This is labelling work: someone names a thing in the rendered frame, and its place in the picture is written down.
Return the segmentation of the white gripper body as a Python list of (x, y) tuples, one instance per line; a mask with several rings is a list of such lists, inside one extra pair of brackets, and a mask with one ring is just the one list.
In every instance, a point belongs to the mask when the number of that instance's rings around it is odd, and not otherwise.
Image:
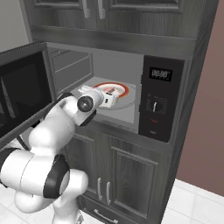
[(118, 99), (119, 99), (119, 92), (117, 89), (115, 88), (112, 88), (108, 91), (109, 95), (110, 95), (110, 103), (109, 103), (109, 106), (112, 107), (114, 106), (117, 102), (118, 102)]

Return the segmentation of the dark grey cupboard door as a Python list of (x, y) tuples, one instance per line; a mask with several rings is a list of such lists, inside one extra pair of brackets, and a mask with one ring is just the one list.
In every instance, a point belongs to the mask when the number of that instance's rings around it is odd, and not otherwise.
[(99, 132), (95, 132), (91, 137), (75, 134), (64, 148), (64, 152), (70, 167), (84, 171), (88, 176), (85, 196), (99, 201), (97, 179), (101, 178), (100, 202), (107, 205), (107, 182), (110, 182), (110, 191), (112, 190), (109, 136)]
[(205, 0), (103, 0), (105, 19), (96, 16), (104, 32), (196, 38)]
[(160, 207), (169, 160), (153, 150), (131, 145), (111, 147), (110, 206), (142, 224)]
[(90, 18), (84, 18), (82, 0), (24, 0), (30, 25), (95, 30), (95, 1), (87, 0)]

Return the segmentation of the dark grey tall cabinet unit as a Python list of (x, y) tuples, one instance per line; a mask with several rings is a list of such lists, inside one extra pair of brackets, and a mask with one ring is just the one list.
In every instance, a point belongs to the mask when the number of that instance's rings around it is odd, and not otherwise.
[(140, 136), (114, 126), (106, 127), (93, 121), (76, 129), (75, 134), (91, 137), (95, 132), (109, 136), (110, 162), (111, 147), (127, 150), (131, 145), (158, 152), (166, 156), (169, 165), (166, 174), (161, 205), (147, 224), (162, 224), (165, 208), (176, 178), (186, 132), (193, 110), (193, 103), (200, 81), (207, 45), (214, 24), (219, 0), (205, 0), (205, 6), (196, 38), (178, 38), (156, 35), (131, 34), (124, 32), (72, 29), (41, 25), (28, 25), (33, 40), (54, 44), (79, 46), (122, 53), (135, 53), (182, 60), (184, 69), (178, 94), (178, 104), (168, 143), (146, 136)]

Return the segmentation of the red-rimmed white plate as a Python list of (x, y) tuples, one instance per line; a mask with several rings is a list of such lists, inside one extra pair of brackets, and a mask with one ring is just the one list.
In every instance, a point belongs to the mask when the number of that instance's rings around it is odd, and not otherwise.
[(102, 82), (102, 83), (99, 83), (99, 84), (95, 85), (94, 88), (98, 88), (98, 89), (100, 89), (103, 93), (105, 93), (105, 94), (109, 94), (109, 92), (104, 92), (104, 91), (102, 90), (102, 86), (103, 86), (103, 85), (108, 85), (108, 84), (119, 85), (120, 87), (122, 87), (122, 92), (119, 93), (119, 98), (123, 98), (123, 97), (125, 97), (125, 96), (130, 92), (130, 89), (129, 89), (126, 85), (124, 85), (124, 84), (122, 84), (122, 83), (119, 83), (119, 82)]

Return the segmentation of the black built-in microwave oven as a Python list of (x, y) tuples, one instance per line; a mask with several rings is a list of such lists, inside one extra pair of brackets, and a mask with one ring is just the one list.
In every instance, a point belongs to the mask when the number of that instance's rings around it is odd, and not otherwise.
[(49, 43), (56, 92), (79, 97), (83, 85), (119, 82), (136, 90), (127, 108), (98, 108), (94, 121), (168, 143), (171, 139), (184, 62), (129, 52)]

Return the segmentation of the pink raw steak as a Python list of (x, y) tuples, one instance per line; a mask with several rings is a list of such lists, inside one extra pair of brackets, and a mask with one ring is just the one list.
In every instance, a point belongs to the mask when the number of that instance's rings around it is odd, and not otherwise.
[(110, 92), (110, 93), (112, 92), (121, 93), (123, 91), (122, 87), (120, 87), (119, 85), (113, 85), (113, 84), (103, 85), (101, 88), (104, 92)]

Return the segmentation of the dark grey drawer front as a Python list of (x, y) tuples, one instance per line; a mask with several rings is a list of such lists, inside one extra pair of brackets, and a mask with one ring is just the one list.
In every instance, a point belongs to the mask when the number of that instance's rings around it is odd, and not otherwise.
[(118, 220), (118, 224), (142, 224), (141, 222), (136, 221), (123, 213), (117, 212), (114, 209), (107, 208), (102, 203), (96, 202), (93, 199), (89, 199), (86, 196), (80, 196), (80, 205), (84, 212), (93, 216), (97, 220), (104, 222), (105, 224), (112, 224), (112, 223), (104, 220), (103, 218), (95, 214), (94, 209), (97, 209), (100, 214), (103, 214), (104, 216), (110, 218), (111, 220), (113, 219)]

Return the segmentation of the black microwave door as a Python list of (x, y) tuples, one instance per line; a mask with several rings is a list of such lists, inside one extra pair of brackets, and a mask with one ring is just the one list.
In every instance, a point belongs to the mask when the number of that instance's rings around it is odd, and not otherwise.
[(36, 125), (56, 98), (46, 42), (0, 52), (0, 148)]

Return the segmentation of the glass microwave turntable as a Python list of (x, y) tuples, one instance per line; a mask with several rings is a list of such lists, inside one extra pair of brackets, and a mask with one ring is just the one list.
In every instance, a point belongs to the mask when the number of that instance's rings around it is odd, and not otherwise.
[(95, 86), (90, 87), (83, 85), (78, 91), (81, 93), (80, 98), (77, 101), (78, 109), (82, 112), (89, 112), (91, 109), (124, 109), (135, 103), (135, 93), (136, 90), (133, 87), (128, 87), (129, 93), (123, 97), (119, 98), (118, 102), (110, 107), (110, 95), (103, 93), (100, 89), (95, 88)]

